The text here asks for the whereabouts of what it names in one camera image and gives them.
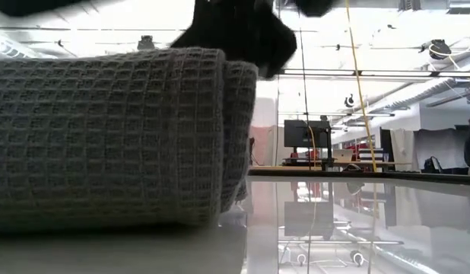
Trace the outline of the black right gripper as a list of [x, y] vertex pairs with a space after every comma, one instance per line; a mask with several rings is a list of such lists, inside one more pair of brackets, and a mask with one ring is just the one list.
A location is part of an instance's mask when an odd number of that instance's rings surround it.
[[265, 0], [195, 0], [191, 25], [170, 46], [220, 49], [227, 60], [252, 63], [260, 78], [273, 78], [297, 40]]

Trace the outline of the grey waffle-weave towel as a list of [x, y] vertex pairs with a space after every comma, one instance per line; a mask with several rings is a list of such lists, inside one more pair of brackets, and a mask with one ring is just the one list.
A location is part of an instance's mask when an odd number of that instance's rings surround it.
[[0, 60], [0, 234], [215, 222], [246, 195], [257, 78], [218, 49]]

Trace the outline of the black monitor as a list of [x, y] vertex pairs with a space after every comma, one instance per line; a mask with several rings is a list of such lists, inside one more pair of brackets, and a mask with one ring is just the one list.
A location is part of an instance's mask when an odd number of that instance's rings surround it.
[[328, 148], [331, 146], [331, 127], [328, 121], [284, 121], [284, 146], [290, 148]]

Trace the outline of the silver laptop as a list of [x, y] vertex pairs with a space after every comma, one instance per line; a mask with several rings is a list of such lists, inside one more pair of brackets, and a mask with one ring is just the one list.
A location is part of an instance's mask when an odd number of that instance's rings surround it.
[[335, 162], [352, 162], [353, 155], [352, 149], [332, 149], [332, 158]]

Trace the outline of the striped box stack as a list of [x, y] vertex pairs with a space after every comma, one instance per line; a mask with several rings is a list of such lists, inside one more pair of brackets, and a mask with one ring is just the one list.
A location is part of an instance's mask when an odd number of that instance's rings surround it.
[[382, 162], [384, 157], [384, 150], [382, 148], [375, 148], [371, 150], [370, 148], [360, 148], [358, 150], [358, 158], [360, 161], [373, 161]]

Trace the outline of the white hanging cloth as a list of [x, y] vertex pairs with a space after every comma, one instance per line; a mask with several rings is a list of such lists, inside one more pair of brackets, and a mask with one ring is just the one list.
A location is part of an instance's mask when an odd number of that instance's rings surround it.
[[397, 171], [414, 171], [414, 132], [405, 129], [390, 131], [392, 155]]

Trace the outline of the grey hanging cloth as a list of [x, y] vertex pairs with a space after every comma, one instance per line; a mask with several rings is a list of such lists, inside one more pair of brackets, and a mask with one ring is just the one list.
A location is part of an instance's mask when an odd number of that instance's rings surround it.
[[435, 157], [443, 169], [467, 167], [464, 145], [468, 132], [456, 129], [425, 130], [414, 133], [414, 144], [419, 168]]

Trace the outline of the black backpack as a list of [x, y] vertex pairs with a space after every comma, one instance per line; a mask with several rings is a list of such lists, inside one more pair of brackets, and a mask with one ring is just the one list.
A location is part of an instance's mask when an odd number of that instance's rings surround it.
[[441, 174], [443, 169], [439, 160], [436, 157], [431, 156], [425, 160], [423, 172], [426, 174]]

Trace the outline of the grey round air duct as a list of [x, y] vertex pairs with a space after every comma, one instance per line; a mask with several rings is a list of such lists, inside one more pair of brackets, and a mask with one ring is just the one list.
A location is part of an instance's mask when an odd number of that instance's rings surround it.
[[436, 78], [424, 83], [412, 84], [369, 105], [367, 110], [373, 112], [407, 107], [433, 95], [443, 93], [455, 84], [456, 81], [453, 78]]

